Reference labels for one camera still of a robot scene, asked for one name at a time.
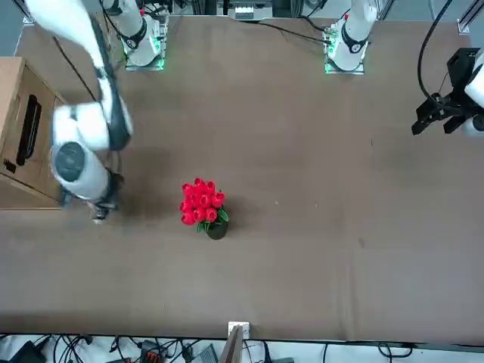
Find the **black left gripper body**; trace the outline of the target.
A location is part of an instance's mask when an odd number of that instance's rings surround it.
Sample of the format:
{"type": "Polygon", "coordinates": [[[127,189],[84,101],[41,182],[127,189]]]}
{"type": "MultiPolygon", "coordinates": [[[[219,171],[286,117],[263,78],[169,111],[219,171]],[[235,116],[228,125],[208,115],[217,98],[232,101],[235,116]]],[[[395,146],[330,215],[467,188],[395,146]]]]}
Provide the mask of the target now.
{"type": "Polygon", "coordinates": [[[452,90],[441,103],[452,110],[442,110],[445,116],[467,114],[478,110],[478,105],[464,91],[479,55],[478,48],[459,48],[448,60],[447,68],[452,90]]]}

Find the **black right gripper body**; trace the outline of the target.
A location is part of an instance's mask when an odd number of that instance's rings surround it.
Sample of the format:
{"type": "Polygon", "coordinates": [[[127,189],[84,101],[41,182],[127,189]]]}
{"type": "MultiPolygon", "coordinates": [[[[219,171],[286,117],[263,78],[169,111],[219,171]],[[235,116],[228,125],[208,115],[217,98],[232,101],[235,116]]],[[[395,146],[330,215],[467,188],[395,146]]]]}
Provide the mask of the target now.
{"type": "Polygon", "coordinates": [[[111,170],[108,171],[107,189],[96,202],[97,212],[109,212],[119,208],[119,192],[124,184],[124,178],[111,170]]]}

